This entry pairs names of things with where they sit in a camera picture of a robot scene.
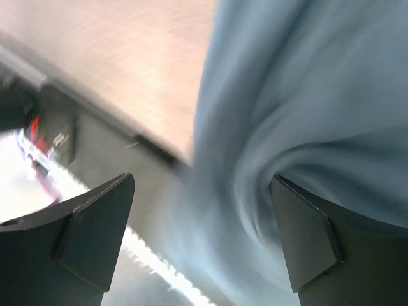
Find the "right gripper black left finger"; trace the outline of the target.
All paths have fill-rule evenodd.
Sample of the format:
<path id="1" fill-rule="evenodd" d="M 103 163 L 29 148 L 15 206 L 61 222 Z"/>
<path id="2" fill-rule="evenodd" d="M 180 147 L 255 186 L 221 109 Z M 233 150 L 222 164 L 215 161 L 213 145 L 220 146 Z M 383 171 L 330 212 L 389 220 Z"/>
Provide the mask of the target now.
<path id="1" fill-rule="evenodd" d="M 135 181 L 122 174 L 1 225 L 1 304 L 100 305 L 110 290 Z"/>

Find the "grey-blue t-shirt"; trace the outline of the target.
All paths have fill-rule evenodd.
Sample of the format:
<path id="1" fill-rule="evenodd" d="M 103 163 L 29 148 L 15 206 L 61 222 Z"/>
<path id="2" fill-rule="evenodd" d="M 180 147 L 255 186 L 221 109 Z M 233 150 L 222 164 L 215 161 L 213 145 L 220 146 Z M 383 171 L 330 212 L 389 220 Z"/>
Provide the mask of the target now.
<path id="1" fill-rule="evenodd" d="M 282 175 L 407 226 L 407 2 L 220 1 L 168 260 L 218 305 L 298 305 L 268 192 Z"/>

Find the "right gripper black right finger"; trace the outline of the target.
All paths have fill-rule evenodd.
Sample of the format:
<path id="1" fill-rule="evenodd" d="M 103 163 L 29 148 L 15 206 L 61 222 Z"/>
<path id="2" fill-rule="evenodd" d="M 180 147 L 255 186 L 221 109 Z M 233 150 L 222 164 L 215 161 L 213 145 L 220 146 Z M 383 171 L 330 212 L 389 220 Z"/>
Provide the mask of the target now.
<path id="1" fill-rule="evenodd" d="M 280 176 L 270 192 L 291 287 L 302 305 L 407 305 L 406 228 L 357 214 Z"/>

